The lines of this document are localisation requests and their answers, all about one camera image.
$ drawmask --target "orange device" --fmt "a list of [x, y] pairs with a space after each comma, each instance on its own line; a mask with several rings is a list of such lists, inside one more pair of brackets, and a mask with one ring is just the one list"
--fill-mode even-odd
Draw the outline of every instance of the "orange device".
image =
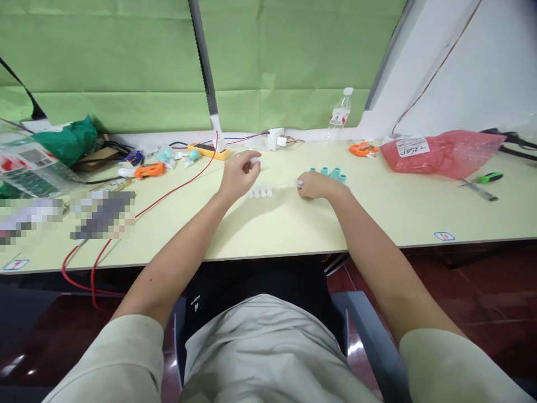
[[369, 154], [375, 154], [379, 152], [379, 149], [372, 146], [369, 143], [360, 143], [351, 145], [348, 150], [358, 157], [365, 157]]
[[138, 179], [144, 179], [147, 176], [158, 176], [162, 175], [164, 173], [164, 163], [157, 162], [151, 165], [140, 165], [136, 172], [134, 172], [134, 176]]
[[196, 149], [200, 152], [201, 155], [203, 155], [204, 157], [212, 157], [213, 154], [214, 154], [214, 158], [216, 158], [217, 160], [221, 160], [221, 161], [225, 161], [228, 159], [229, 157], [229, 150], [228, 149], [225, 149], [224, 151], [222, 151], [221, 153], [214, 153], [214, 146], [210, 146], [208, 144], [201, 144], [201, 143], [194, 143], [194, 144], [189, 144], [188, 146], [188, 149], [189, 151], [192, 151], [193, 149]]

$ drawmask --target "green curtain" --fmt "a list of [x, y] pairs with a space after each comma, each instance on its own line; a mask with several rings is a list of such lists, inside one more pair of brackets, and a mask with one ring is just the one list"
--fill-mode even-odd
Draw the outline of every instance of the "green curtain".
[[0, 52], [52, 124], [211, 128], [188, 0], [2, 0]]
[[25, 88], [0, 64], [0, 118], [20, 123], [30, 120], [33, 111]]
[[357, 126], [406, 0], [199, 0], [222, 129]]

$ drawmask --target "left hand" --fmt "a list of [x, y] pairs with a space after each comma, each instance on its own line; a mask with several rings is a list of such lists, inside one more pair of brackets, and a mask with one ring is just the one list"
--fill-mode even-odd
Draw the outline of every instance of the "left hand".
[[229, 157], [224, 164], [224, 176], [218, 194], [235, 203], [250, 190], [261, 172], [261, 163], [252, 164], [250, 158], [261, 157], [257, 151], [244, 151]]

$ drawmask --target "green screwdriver handle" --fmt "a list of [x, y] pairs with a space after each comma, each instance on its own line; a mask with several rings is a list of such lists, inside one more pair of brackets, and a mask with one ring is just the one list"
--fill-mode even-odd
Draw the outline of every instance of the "green screwdriver handle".
[[484, 184], [489, 182], [494, 182], [497, 180], [500, 180], [503, 178], [503, 174], [500, 172], [491, 172], [490, 174], [486, 174], [485, 176], [480, 176], [475, 180], [476, 183]]

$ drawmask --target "bottle label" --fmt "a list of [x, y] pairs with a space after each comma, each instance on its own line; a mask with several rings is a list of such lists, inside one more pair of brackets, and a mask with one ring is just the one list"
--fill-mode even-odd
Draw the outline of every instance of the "bottle label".
[[346, 108], [334, 108], [332, 111], [332, 117], [330, 118], [330, 124], [343, 126], [347, 121], [350, 112], [351, 111]]
[[22, 144], [6, 151], [32, 171], [58, 162], [58, 159], [39, 143]]
[[19, 163], [15, 158], [8, 158], [6, 156], [0, 155], [0, 174], [16, 171], [21, 168], [24, 168], [23, 165]]

